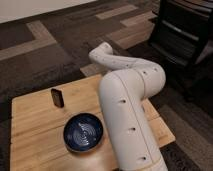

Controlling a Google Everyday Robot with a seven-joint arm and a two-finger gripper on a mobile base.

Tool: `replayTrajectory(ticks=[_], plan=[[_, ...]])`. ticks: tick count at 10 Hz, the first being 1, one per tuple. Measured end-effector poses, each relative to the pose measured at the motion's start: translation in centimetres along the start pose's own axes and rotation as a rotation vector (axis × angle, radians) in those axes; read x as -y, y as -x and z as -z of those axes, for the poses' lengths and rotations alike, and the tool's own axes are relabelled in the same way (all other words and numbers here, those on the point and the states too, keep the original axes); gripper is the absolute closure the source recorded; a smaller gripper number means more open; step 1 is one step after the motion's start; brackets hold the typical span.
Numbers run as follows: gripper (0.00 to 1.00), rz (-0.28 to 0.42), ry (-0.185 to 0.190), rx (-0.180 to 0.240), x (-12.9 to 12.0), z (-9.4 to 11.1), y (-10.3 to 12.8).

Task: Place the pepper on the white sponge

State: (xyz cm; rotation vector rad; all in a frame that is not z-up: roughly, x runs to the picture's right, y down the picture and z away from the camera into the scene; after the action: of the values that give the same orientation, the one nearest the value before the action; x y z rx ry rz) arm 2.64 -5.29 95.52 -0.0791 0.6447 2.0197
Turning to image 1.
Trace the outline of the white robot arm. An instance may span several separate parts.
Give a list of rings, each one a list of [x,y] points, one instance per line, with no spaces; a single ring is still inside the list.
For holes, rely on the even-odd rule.
[[[152,61],[118,56],[103,42],[89,58],[110,72],[99,84],[99,103],[121,171],[168,171],[141,101],[164,87],[163,68]]]

